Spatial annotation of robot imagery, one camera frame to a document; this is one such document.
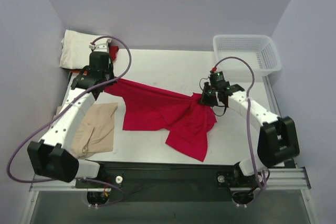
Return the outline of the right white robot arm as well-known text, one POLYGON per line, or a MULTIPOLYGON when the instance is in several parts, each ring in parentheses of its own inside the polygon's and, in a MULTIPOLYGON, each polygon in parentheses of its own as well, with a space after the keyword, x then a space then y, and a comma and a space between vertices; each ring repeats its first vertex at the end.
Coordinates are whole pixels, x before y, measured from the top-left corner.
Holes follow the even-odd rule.
POLYGON ((246 121, 250 156, 238 162, 237 170, 232 174, 236 185, 245 186, 252 175, 299 155, 297 131, 292 118, 282 118, 270 112, 238 84, 205 82, 201 104, 213 108, 219 103, 224 109, 237 112, 246 121))

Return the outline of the magenta red t shirt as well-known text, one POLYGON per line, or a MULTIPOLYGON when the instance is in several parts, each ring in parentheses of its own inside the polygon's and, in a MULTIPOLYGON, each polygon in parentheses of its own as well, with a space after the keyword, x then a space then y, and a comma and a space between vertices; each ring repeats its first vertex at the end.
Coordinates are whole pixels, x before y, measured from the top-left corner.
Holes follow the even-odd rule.
POLYGON ((213 110, 199 104, 201 95, 191 96, 119 79, 105 92, 125 102, 123 129, 126 131, 169 131, 166 144, 198 161, 204 161, 207 134, 217 120, 213 110))

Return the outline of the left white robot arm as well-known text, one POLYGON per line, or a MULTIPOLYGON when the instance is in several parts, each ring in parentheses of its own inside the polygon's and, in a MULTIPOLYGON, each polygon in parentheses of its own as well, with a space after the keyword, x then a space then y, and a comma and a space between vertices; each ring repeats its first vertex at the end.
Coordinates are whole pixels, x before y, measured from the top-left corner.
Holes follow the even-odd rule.
POLYGON ((86 177, 94 188, 100 188, 106 183, 106 175, 100 171, 99 163, 80 161, 71 154, 70 149, 82 119, 104 86, 88 93, 84 91, 113 78, 109 51, 98 47, 90 54, 89 64, 73 79, 60 111, 61 117, 51 124, 38 142, 30 142, 28 145, 28 156, 36 175, 63 182, 86 177))

